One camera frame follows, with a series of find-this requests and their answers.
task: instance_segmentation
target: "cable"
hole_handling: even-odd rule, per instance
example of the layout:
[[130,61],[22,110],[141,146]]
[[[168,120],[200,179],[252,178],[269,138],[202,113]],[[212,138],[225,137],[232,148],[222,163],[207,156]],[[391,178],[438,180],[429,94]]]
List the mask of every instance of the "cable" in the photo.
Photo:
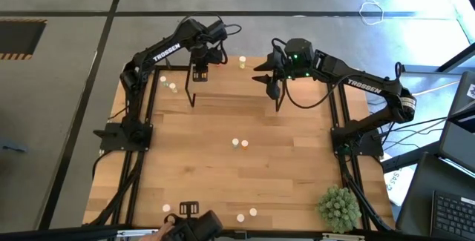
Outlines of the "cable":
[[[376,25],[376,24],[379,24],[379,23],[383,22],[383,21],[384,21],[384,10],[383,10],[383,8],[379,5],[379,3],[378,3],[377,1],[375,1],[375,0],[365,0],[365,1],[366,1],[366,2],[363,3],[363,4],[361,5],[361,8],[359,9],[359,15],[360,15],[361,20],[363,21],[363,23],[365,23],[366,25],[369,25],[369,26],[370,26],[370,25]],[[369,22],[366,21],[366,19],[365,19],[365,17],[363,16],[363,14],[361,14],[361,12],[363,11],[364,6],[367,5],[367,4],[374,4],[375,6],[377,6],[377,7],[381,10],[381,19],[380,19],[378,22],[369,23]]]
[[97,163],[99,163],[99,161],[104,157],[104,156],[107,156],[110,152],[112,151],[104,151],[104,153],[98,157],[96,159],[96,161],[94,162],[94,165],[92,165],[92,180],[94,180],[94,176],[96,175],[96,166],[97,166]]
[[400,128],[394,129],[394,130],[392,130],[392,131],[397,131],[397,130],[409,128],[409,127],[416,126],[416,125],[421,125],[421,124],[428,123],[428,122],[435,122],[435,121],[438,121],[438,120],[441,120],[441,119],[447,119],[447,117],[446,117],[446,116],[443,116],[443,117],[440,117],[440,118],[437,118],[437,119],[429,119],[429,120],[427,120],[427,121],[413,123],[413,124],[411,124],[411,125],[406,125],[406,126],[404,126],[404,127],[400,127]]
[[[451,83],[448,83],[448,84],[446,84],[446,85],[441,85],[441,86],[439,86],[439,87],[437,87],[437,88],[432,88],[432,89],[428,89],[428,90],[423,90],[422,92],[413,93],[412,95],[413,95],[413,96],[421,96],[421,95],[423,95],[423,94],[432,93],[432,92],[437,91],[437,90],[440,90],[440,89],[442,89],[442,88],[446,88],[446,87],[448,87],[448,86],[455,85],[455,84],[457,84],[457,83],[459,83],[459,81],[451,82]],[[382,101],[382,102],[379,102],[379,103],[368,102],[369,105],[381,105],[381,104],[384,104],[384,103],[386,103],[386,100],[385,100],[385,99],[383,99],[383,101]]]
[[[457,112],[455,112],[455,113],[462,112],[462,111],[466,110],[467,108],[471,107],[473,104],[475,104],[475,100],[473,100],[472,102],[468,103],[468,104],[467,104],[466,106],[464,106],[463,108],[460,108],[460,109],[459,109]],[[395,145],[397,145],[397,144],[400,144],[402,141],[406,140],[407,138],[409,138],[409,137],[411,137],[411,136],[414,136],[414,135],[416,135],[416,134],[418,134],[418,133],[421,133],[422,131],[425,131],[425,130],[427,130],[427,129],[430,129],[430,128],[436,126],[436,125],[439,125],[439,124],[445,122],[445,121],[447,120],[447,117],[442,117],[442,118],[438,118],[438,119],[441,119],[441,121],[440,121],[440,122],[437,122],[437,123],[434,123],[433,125],[431,125],[431,126],[429,126],[429,127],[426,127],[426,128],[424,128],[424,129],[422,129],[422,130],[420,130],[420,131],[417,131],[417,132],[415,132],[415,133],[412,133],[412,134],[406,136],[405,138],[399,140],[398,142],[394,143],[394,145],[391,145],[389,148],[386,148],[386,149],[384,149],[384,150],[386,151],[386,150],[390,149],[391,147],[393,147],[393,146],[395,146]]]
[[119,114],[121,114],[122,112],[124,112],[127,108],[128,108],[128,107],[123,108],[122,110],[120,110],[119,112],[115,113],[113,116],[108,117],[107,119],[113,119],[113,118],[119,116]]
[[443,123],[443,122],[445,122],[445,119],[442,119],[440,122],[436,122],[436,123],[432,124],[431,126],[428,126],[428,127],[424,128],[424,129],[422,129],[422,130],[420,130],[420,131],[417,131],[417,132],[415,132],[415,133],[412,133],[412,134],[406,136],[405,138],[399,140],[398,142],[395,142],[394,144],[390,145],[388,148],[385,148],[384,151],[386,151],[386,150],[392,148],[392,147],[395,146],[395,145],[400,144],[402,141],[406,140],[406,139],[409,138],[409,137],[412,137],[412,136],[414,136],[414,135],[416,135],[416,134],[418,134],[418,133],[420,133],[420,132],[422,132],[422,131],[425,131],[425,130],[427,130],[427,129],[430,129],[430,128],[432,128],[432,127],[434,127],[434,126],[436,126],[436,125],[439,125],[439,124],[441,124],[441,123]]
[[447,86],[451,86],[451,85],[455,85],[459,83],[459,81],[455,81],[455,82],[451,82],[451,83],[448,83],[446,85],[442,85],[442,86],[439,86],[437,88],[433,88],[433,89],[429,89],[429,90],[425,90],[425,91],[422,91],[422,92],[418,92],[418,93],[413,93],[413,96],[421,96],[425,93],[430,93],[430,92],[434,92],[434,91],[437,91],[437,90],[440,90],[442,88],[446,88]]
[[243,29],[239,24],[229,24],[229,25],[224,25],[224,27],[225,28],[227,28],[227,27],[239,27],[239,29],[236,30],[235,32],[228,33],[228,36],[235,35],[235,34],[239,33],[240,31],[242,31],[242,29]]
[[389,127],[389,130],[387,130],[387,134],[386,134],[386,136],[384,137],[383,143],[381,143],[381,145],[384,145],[384,144],[385,144],[386,139],[387,139],[387,137],[389,136],[389,133],[391,132],[391,129],[393,129],[394,125],[395,125],[395,122],[391,123],[391,126]]
[[[442,131],[442,130],[444,130],[444,128],[440,128],[440,129],[432,129],[432,130],[428,131],[427,133],[418,133],[418,134],[422,134],[422,135],[428,135],[429,133],[432,133],[433,131]],[[398,130],[397,132],[405,132],[405,131],[409,131],[409,132],[417,133],[415,130]]]
[[273,47],[273,48],[280,48],[280,49],[282,49],[281,47],[279,47],[279,46],[277,46],[277,45],[275,44],[275,41],[280,42],[280,43],[283,44],[283,45],[287,45],[287,43],[284,42],[284,41],[282,41],[281,39],[279,39],[279,38],[273,38],[273,39],[270,41],[270,43],[272,44],[272,47]]
[[416,146],[417,148],[421,148],[421,147],[419,147],[419,146],[416,145],[416,144],[403,144],[403,143],[399,143],[399,142],[395,142],[395,141],[386,141],[386,142],[388,142],[388,143],[394,143],[394,144],[397,143],[398,145],[414,145],[414,146]]
[[107,222],[108,218],[112,214],[112,211],[122,202],[122,198],[124,197],[125,193],[128,191],[128,188],[131,186],[132,182],[134,182],[137,179],[137,177],[140,176],[140,171],[142,169],[140,166],[142,164],[143,164],[143,158],[137,157],[134,168],[132,168],[132,171],[129,173],[127,178],[125,178],[125,181],[122,184],[122,187],[117,189],[117,192],[114,195],[114,197],[111,199],[111,201],[101,211],[99,216],[95,220],[89,223],[89,225],[104,225]]
[[313,105],[310,105],[310,106],[303,106],[303,105],[299,105],[297,104],[294,99],[292,99],[292,96],[290,96],[290,92],[289,92],[289,88],[287,87],[287,79],[284,79],[283,80],[283,86],[284,86],[284,90],[285,92],[287,93],[287,96],[289,97],[289,100],[292,104],[294,104],[295,106],[299,107],[299,108],[303,108],[303,109],[310,109],[310,108],[314,108],[316,106],[318,106],[319,104],[321,104],[323,101],[325,101],[325,99],[328,98],[328,96],[330,96],[331,93],[333,93],[333,91],[335,90],[335,88],[337,88],[337,86],[339,84],[341,84],[341,82],[343,82],[345,79],[348,79],[352,76],[359,76],[359,74],[349,74],[349,75],[346,75],[346,76],[343,76],[341,79],[339,79],[333,86],[332,90],[330,90],[322,99],[320,99],[318,102],[316,102],[315,104]]

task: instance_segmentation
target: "green succulent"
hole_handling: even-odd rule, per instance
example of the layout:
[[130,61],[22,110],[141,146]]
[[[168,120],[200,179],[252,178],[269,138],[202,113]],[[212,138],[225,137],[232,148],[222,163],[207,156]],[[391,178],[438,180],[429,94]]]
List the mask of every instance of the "green succulent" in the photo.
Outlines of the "green succulent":
[[361,217],[358,201],[348,188],[334,185],[320,198],[316,210],[334,233],[343,234],[358,225]]

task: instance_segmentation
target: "keyboard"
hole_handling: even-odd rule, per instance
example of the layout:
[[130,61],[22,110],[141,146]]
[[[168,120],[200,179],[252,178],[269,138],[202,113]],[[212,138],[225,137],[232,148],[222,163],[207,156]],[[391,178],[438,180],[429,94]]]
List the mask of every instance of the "keyboard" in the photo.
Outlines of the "keyboard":
[[434,191],[430,235],[453,240],[475,241],[475,201]]

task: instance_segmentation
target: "white cable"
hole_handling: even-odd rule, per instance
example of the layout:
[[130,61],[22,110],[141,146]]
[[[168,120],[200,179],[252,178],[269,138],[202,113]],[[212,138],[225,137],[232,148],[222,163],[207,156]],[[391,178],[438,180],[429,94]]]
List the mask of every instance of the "white cable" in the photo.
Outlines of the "white cable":
[[[376,24],[379,24],[379,23],[383,22],[384,21],[384,10],[379,5],[379,3],[375,0],[365,0],[365,1],[366,2],[363,3],[361,5],[361,8],[359,9],[359,15],[360,15],[361,20],[363,21],[363,23],[365,23],[366,25],[376,25]],[[371,23],[366,21],[365,17],[363,16],[363,14],[361,14],[361,12],[363,11],[364,6],[367,5],[367,4],[374,4],[375,6],[377,6],[381,10],[381,20],[379,20],[378,22],[371,22]]]
[[459,81],[451,82],[451,83],[448,83],[448,84],[446,84],[446,85],[442,85],[442,86],[439,86],[439,87],[437,87],[437,88],[432,88],[432,89],[425,90],[425,91],[422,91],[422,92],[413,93],[413,96],[421,96],[421,95],[423,95],[423,94],[425,94],[425,93],[434,92],[434,91],[436,91],[436,90],[440,90],[440,89],[442,89],[442,88],[446,88],[447,86],[455,85],[455,84],[457,84],[457,83],[459,83]]

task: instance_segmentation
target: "small object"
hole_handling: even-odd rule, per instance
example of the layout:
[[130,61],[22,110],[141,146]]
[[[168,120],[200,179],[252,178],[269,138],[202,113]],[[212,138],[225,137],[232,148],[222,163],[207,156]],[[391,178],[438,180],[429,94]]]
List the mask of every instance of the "small object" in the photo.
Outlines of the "small object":
[[240,144],[243,146],[243,149],[246,150],[249,142],[247,142],[247,140],[243,140]]
[[243,221],[244,221],[244,215],[238,214],[238,216],[236,217],[236,219],[237,219],[238,222],[243,222]]
[[253,217],[256,217],[258,215],[258,210],[255,209],[255,208],[251,208],[249,210],[249,214],[251,214],[251,216],[253,216]]
[[239,67],[244,69],[246,67],[246,57],[240,56],[239,57]]
[[171,207],[169,204],[165,204],[162,207],[163,212],[169,212],[171,210]]
[[160,77],[160,82],[162,83],[163,86],[168,87],[168,82],[166,81],[165,76]]
[[234,138],[234,139],[232,140],[232,146],[233,146],[234,148],[238,148],[238,145],[239,145],[239,140],[238,140],[238,138]]
[[173,93],[178,93],[177,86],[173,82],[168,85]]
[[173,217],[172,215],[166,217],[166,221],[167,222],[171,222],[172,224],[175,224],[175,217]]

